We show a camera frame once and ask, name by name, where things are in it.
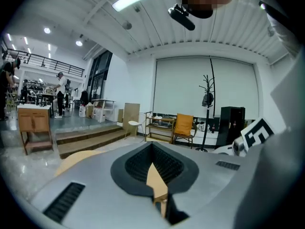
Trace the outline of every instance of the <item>black railing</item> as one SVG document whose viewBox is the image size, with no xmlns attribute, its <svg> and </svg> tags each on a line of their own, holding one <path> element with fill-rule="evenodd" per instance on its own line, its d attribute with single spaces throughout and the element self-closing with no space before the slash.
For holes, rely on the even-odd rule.
<svg viewBox="0 0 305 229">
<path fill-rule="evenodd" d="M 31 64 L 38 67 L 44 67 L 58 72 L 68 73 L 71 75 L 82 77 L 84 70 L 82 68 L 63 63 L 57 60 L 49 59 L 39 55 L 31 54 L 23 51 L 16 51 L 12 49 L 7 50 L 4 60 L 13 61 L 17 57 L 20 58 L 21 63 Z"/>
</svg>

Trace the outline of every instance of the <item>white table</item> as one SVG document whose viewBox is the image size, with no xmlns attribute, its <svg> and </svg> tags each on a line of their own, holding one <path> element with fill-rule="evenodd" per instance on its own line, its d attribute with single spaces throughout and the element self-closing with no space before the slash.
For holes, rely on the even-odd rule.
<svg viewBox="0 0 305 229">
<path fill-rule="evenodd" d="M 104 111 L 112 111 L 113 114 L 113 122 L 115 122 L 115 112 L 114 112 L 114 103 L 115 101 L 113 100 L 108 100 L 108 99 L 103 99 L 103 98 L 99 98 L 99 99 L 93 99 L 93 101 L 97 101 L 97 102 L 102 102 L 102 113 L 101 115 L 104 115 Z M 111 102 L 112 103 L 112 108 L 105 108 L 105 104 L 106 102 Z"/>
<path fill-rule="evenodd" d="M 17 106 L 17 109 L 50 109 L 51 105 L 47 105 L 44 107 L 40 107 L 39 105 L 35 104 L 20 104 Z"/>
</svg>

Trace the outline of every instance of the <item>wooden platform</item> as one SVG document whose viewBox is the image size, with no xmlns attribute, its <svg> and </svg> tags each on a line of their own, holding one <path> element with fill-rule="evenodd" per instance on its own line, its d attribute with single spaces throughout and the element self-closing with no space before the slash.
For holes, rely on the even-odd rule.
<svg viewBox="0 0 305 229">
<path fill-rule="evenodd" d="M 110 125 L 96 129 L 89 129 L 83 131 L 75 131 L 75 132 L 66 132 L 66 133 L 58 133 L 56 135 L 56 143 L 57 145 L 77 142 L 97 136 L 106 135 L 112 132 L 122 130 L 121 126 L 118 125 Z"/>
<path fill-rule="evenodd" d="M 79 151 L 94 150 L 125 137 L 121 126 L 111 125 L 93 130 L 84 130 L 56 135 L 58 151 L 62 159 Z"/>
</svg>

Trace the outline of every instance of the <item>black camera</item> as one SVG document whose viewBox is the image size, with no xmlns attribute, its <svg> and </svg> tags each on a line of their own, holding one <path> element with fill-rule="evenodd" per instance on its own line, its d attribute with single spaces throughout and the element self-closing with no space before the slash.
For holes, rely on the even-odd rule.
<svg viewBox="0 0 305 229">
<path fill-rule="evenodd" d="M 182 6 L 180 8 L 179 5 L 176 4 L 173 8 L 168 10 L 168 13 L 175 21 L 183 25 L 189 31 L 195 30 L 195 25 L 187 18 L 189 13 Z"/>
</svg>

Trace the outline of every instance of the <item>cardboard box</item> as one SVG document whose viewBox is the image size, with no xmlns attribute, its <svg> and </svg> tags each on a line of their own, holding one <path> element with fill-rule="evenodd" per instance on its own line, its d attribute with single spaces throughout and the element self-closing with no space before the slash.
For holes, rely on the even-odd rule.
<svg viewBox="0 0 305 229">
<path fill-rule="evenodd" d="M 93 105 L 86 105 L 86 117 L 91 118 L 93 113 Z"/>
</svg>

